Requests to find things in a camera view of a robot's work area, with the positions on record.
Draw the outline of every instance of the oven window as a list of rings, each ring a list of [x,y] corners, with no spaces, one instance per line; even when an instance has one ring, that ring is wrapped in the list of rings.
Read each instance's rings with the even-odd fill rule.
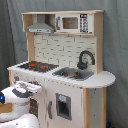
[[[78,18],[62,18],[63,20],[63,29],[78,29]]]

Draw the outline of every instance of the microwave door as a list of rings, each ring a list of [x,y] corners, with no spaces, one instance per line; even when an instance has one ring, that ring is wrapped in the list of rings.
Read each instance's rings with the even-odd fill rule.
[[[80,15],[62,14],[57,17],[57,31],[80,33]]]

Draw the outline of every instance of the white tile backsplash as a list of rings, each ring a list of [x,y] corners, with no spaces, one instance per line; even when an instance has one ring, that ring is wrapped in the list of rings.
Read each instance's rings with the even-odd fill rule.
[[[95,57],[95,37],[79,35],[39,34],[34,36],[36,61],[77,67],[79,55],[88,50]],[[84,54],[83,62],[88,61],[88,69],[95,70],[91,58]]]

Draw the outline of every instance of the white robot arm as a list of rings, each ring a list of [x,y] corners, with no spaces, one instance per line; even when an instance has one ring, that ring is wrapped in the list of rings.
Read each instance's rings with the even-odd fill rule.
[[[40,125],[35,115],[24,114],[19,119],[0,123],[0,128],[40,128]]]
[[[29,113],[30,93],[39,93],[41,91],[41,86],[23,81],[17,81],[13,86],[2,90],[0,92],[0,102],[2,104],[14,104],[12,112],[0,114],[0,122],[15,120]]]

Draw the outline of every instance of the gray wall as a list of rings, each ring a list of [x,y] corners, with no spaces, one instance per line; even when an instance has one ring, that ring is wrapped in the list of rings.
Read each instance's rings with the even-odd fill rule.
[[[13,37],[6,0],[0,0],[0,91],[8,87],[7,68],[15,64]]]
[[[103,9],[104,70],[116,76],[107,88],[107,119],[116,128],[127,128],[128,115],[128,0],[8,0],[17,63],[27,60],[21,12]]]

